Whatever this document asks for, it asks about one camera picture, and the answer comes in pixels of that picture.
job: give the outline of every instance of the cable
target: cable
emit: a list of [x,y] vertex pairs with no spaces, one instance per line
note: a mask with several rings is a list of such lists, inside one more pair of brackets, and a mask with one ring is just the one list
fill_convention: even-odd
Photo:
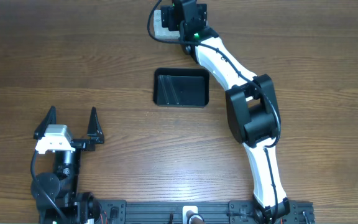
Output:
[[273,187],[273,191],[274,191],[274,199],[276,201],[276,206],[275,206],[276,209],[275,209],[274,215],[272,217],[272,224],[274,224],[276,222],[277,213],[278,213],[277,189],[276,189],[276,185],[274,184],[273,171],[272,171],[272,165],[270,163],[269,152],[268,152],[267,148],[264,148],[264,151],[266,153],[268,171],[270,172],[270,178],[272,179],[272,187]]
[[277,113],[276,109],[274,108],[272,102],[266,96],[264,91],[256,83],[252,82],[251,80],[249,80],[248,78],[243,76],[241,74],[241,72],[236,68],[236,66],[231,62],[231,60],[223,52],[221,52],[219,49],[217,49],[215,47],[212,47],[210,45],[207,45],[207,44],[202,44],[202,43],[197,43],[197,42],[189,42],[189,41],[181,41],[181,40],[178,40],[178,41],[160,40],[160,39],[156,38],[154,35],[152,35],[152,33],[150,31],[150,22],[151,22],[151,19],[152,19],[154,11],[158,7],[158,5],[161,3],[161,1],[162,0],[157,1],[157,3],[155,4],[155,6],[153,7],[153,9],[150,12],[149,19],[147,20],[147,32],[149,33],[149,36],[153,40],[155,40],[157,42],[165,43],[165,44],[180,44],[180,45],[202,46],[202,47],[206,47],[206,48],[209,48],[211,50],[214,50],[216,53],[219,53],[220,55],[222,55],[222,57],[230,64],[230,66],[234,69],[234,71],[238,74],[238,76],[241,77],[242,79],[244,79],[247,83],[250,83],[263,96],[264,100],[267,101],[267,103],[269,104],[269,107],[271,107],[271,109],[273,111],[274,120],[275,120],[275,123],[276,123],[276,126],[277,126],[277,136],[276,136],[274,142],[271,145],[264,146],[264,151],[266,153],[267,163],[268,163],[268,167],[269,167],[269,171],[270,171],[270,178],[272,179],[272,187],[273,187],[274,196],[275,196],[275,202],[276,202],[275,214],[273,215],[273,218],[272,218],[272,221],[273,221],[272,224],[274,224],[275,219],[277,217],[277,213],[278,213],[278,199],[277,199],[276,185],[274,184],[272,165],[270,164],[269,153],[267,151],[267,148],[272,148],[272,147],[276,146],[277,143],[278,143],[278,140],[280,140],[280,136],[281,136],[280,118],[278,117],[278,113]]
[[51,204],[51,206],[56,210],[56,212],[60,215],[60,217],[63,220],[63,223],[68,223],[67,217],[65,216],[65,214],[63,214],[63,212],[60,210],[59,207],[57,207],[56,203],[49,197],[49,195],[45,192],[45,190],[38,184],[38,180],[35,177],[35,171],[34,171],[34,167],[35,167],[35,160],[37,158],[38,155],[38,151],[34,151],[34,155],[32,156],[31,159],[31,166],[30,166],[30,173],[32,176],[32,181],[34,182],[35,186],[37,187],[39,193],[41,195],[43,195],[48,202]]
[[219,49],[212,47],[210,45],[207,45],[207,44],[202,44],[202,43],[198,43],[198,42],[190,42],[190,41],[181,41],[181,40],[178,40],[178,41],[160,40],[160,39],[156,38],[154,35],[152,35],[152,33],[150,31],[150,22],[151,22],[154,11],[158,7],[158,5],[161,3],[161,1],[162,0],[158,0],[158,2],[155,4],[155,6],[153,7],[153,9],[150,12],[149,19],[147,20],[147,32],[149,33],[149,36],[157,42],[161,42],[161,43],[165,43],[165,44],[201,46],[201,47],[206,47],[208,49],[214,50],[216,53],[219,53],[220,55],[222,55],[222,57],[230,64],[230,66],[234,69],[234,71],[238,74],[238,76],[241,77],[242,79],[244,79],[245,81],[247,81],[247,83],[250,83],[263,96],[264,100],[267,101],[267,103],[269,104],[269,107],[271,107],[271,109],[273,111],[274,120],[275,120],[275,123],[277,126],[277,136],[271,145],[265,146],[265,147],[271,148],[271,147],[276,146],[278,143],[278,140],[280,139],[280,136],[281,136],[280,118],[278,117],[278,113],[277,113],[276,109],[274,108],[272,102],[266,96],[264,91],[256,83],[252,82],[251,80],[249,80],[248,78],[243,76],[241,74],[241,72],[236,68],[236,66],[231,62],[231,60],[223,52],[221,52]]

